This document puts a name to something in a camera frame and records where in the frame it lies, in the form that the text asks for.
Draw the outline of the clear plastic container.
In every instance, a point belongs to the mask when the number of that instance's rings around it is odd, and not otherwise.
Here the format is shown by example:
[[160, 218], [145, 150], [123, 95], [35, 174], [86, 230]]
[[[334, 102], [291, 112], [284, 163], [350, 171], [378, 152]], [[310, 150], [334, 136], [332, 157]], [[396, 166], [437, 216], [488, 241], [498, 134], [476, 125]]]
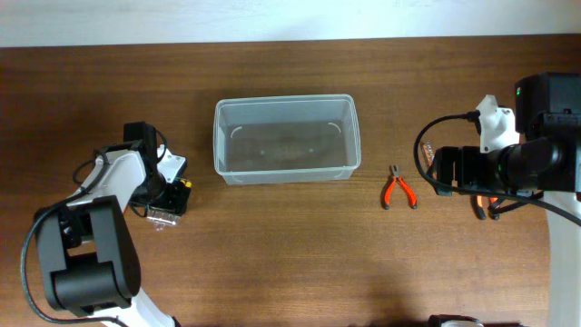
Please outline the clear plastic container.
[[348, 94], [220, 100], [213, 163], [229, 185], [346, 180], [361, 164], [355, 102]]

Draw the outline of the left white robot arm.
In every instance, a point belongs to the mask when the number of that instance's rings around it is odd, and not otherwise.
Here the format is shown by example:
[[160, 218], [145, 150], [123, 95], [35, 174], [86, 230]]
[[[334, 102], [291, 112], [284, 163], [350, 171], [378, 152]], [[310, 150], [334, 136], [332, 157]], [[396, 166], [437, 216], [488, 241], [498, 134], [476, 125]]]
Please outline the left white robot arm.
[[[182, 176], [186, 158], [172, 154], [153, 125], [135, 122], [124, 125], [121, 143], [96, 151], [90, 163], [93, 170], [70, 197], [35, 215], [20, 259], [26, 300], [52, 323], [177, 325], [141, 286], [141, 265], [123, 213], [131, 209], [159, 227], [176, 225], [192, 189]], [[31, 243], [48, 304], [72, 318], [50, 317], [34, 302], [26, 269]]]

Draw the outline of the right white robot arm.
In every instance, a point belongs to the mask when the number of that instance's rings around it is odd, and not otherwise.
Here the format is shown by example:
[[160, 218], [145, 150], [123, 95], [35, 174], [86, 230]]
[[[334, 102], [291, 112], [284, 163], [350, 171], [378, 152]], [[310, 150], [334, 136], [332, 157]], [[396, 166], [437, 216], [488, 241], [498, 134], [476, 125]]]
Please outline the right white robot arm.
[[440, 195], [507, 200], [499, 216], [524, 204], [545, 209], [550, 241], [551, 326], [580, 323], [580, 76], [543, 73], [515, 85], [516, 107], [486, 95], [463, 120], [477, 146], [435, 152], [422, 177]]

